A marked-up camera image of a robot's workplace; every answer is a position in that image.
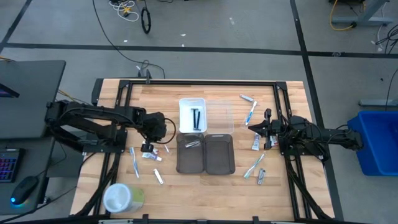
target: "white container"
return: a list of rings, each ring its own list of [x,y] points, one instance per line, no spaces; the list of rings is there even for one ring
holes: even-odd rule
[[[193,110],[196,111],[196,119],[200,111],[199,130],[193,129]],[[204,133],[207,130],[206,101],[203,98],[184,98],[180,100],[180,132]]]
[[[144,192],[126,184],[113,184],[106,189],[103,203],[111,213],[135,212],[144,204]]]

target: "white cup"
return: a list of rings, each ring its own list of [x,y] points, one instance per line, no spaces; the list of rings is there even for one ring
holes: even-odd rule
[[[144,204],[144,192],[126,184],[113,184],[106,189],[103,203],[111,213],[135,212]]]

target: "concrete floor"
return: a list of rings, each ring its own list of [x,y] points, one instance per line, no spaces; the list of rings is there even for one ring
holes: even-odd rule
[[[24,3],[24,0],[0,0],[0,39]],[[149,35],[143,33],[140,22],[119,18],[106,0],[96,0],[96,5],[105,31],[116,45],[300,50],[289,0],[175,0],[172,4],[148,0],[152,16]],[[359,13],[359,5],[353,6]],[[308,50],[380,54],[371,43],[376,39],[378,27],[332,31],[328,26],[331,5],[327,0],[299,0],[297,9]],[[398,2],[391,1],[384,15],[396,16],[397,10]],[[336,8],[336,15],[352,14],[347,5],[339,4]],[[381,37],[388,28],[382,30]],[[33,0],[8,42],[109,45],[90,0]],[[5,47],[0,53],[14,60],[67,61],[60,89],[85,101],[90,100],[95,78],[133,77],[137,73],[136,64],[114,50]],[[301,80],[311,102],[301,56],[136,50],[123,53],[134,60],[148,59],[162,66],[167,78]],[[355,117],[361,110],[357,104],[361,98],[385,98],[397,62],[397,59],[310,57],[325,126],[335,128]],[[162,77],[160,70],[150,70],[153,77]],[[396,86],[392,85],[392,97],[398,97]],[[62,152],[56,149],[54,160],[61,156]],[[397,178],[363,175],[355,153],[340,147],[331,147],[331,159],[346,221],[396,223]],[[68,159],[50,170],[51,176],[68,178],[52,179],[49,196],[56,197],[76,184],[77,175],[63,167],[78,166],[80,162],[80,155],[68,151]],[[65,217],[72,199],[70,192],[51,206],[53,212],[45,208],[20,220]]]

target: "computer mouse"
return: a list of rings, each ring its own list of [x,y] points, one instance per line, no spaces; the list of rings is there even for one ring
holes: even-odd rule
[[[37,177],[25,177],[18,185],[15,187],[11,195],[11,203],[14,205],[20,205],[29,198],[32,191],[36,188],[39,180]]]

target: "black metal frame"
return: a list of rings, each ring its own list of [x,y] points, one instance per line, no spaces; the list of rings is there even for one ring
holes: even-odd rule
[[[93,95],[91,97],[92,103],[96,104],[98,102],[98,99],[100,97],[100,92],[102,88],[103,80],[98,79],[95,83],[95,87],[93,89]],[[284,97],[284,103],[285,103],[285,108],[286,108],[286,113],[287,117],[290,118],[292,116],[292,109],[290,107],[290,101],[289,101],[289,94],[287,93],[287,84],[286,82],[259,82],[259,81],[223,81],[223,80],[148,80],[146,79],[133,79],[133,80],[120,80],[119,81],[119,86],[118,86],[118,94],[116,96],[116,101],[115,101],[115,106],[119,106],[121,104],[121,98],[123,94],[123,90],[127,88],[127,95],[126,95],[126,101],[124,102],[125,106],[129,106],[130,99],[131,99],[131,93],[132,93],[132,86],[133,85],[145,85],[145,84],[154,84],[154,85],[244,85],[244,86],[271,86],[274,91],[274,98],[275,98],[275,106],[277,110],[277,117],[279,120],[282,122],[282,108],[281,108],[281,103],[280,103],[280,97],[279,97],[279,92],[281,91]],[[281,154],[284,156],[285,159],[285,165],[286,165],[286,171],[287,171],[287,176],[288,176],[288,184],[289,184],[289,192],[290,192],[290,199],[292,202],[292,210],[293,210],[293,216],[295,220],[300,219],[300,212],[299,212],[299,205],[297,203],[297,195],[295,191],[295,184],[294,181],[289,178],[289,171],[288,171],[288,164],[292,161],[295,161],[296,166],[297,166],[297,175],[301,181],[301,183],[305,186],[305,178],[304,178],[304,173],[302,169],[302,161],[300,159],[300,154],[294,155],[294,160],[291,160],[290,157],[291,155],[287,155],[283,153],[283,150],[281,150]],[[103,181],[104,176],[106,175],[108,171],[108,164],[109,164],[109,154],[105,154],[104,158],[104,163],[103,167],[101,170],[101,178],[99,180],[99,184]],[[120,160],[120,154],[116,154],[115,158],[117,163],[119,164]],[[117,173],[114,175],[111,184],[115,183],[117,179]],[[311,208],[307,202],[307,200],[303,196],[303,204],[304,204],[304,210],[305,210],[305,218],[312,218],[311,215]],[[101,198],[98,199],[95,210],[94,210],[94,215],[99,215],[100,211],[100,205],[101,205]],[[239,221],[239,223],[253,223],[255,220],[258,220],[258,217],[253,217],[253,221]],[[162,220],[163,222],[168,222],[168,221],[176,221],[176,220]],[[179,220],[179,222],[189,222],[191,220]],[[220,223],[232,223],[231,221],[220,221]]]

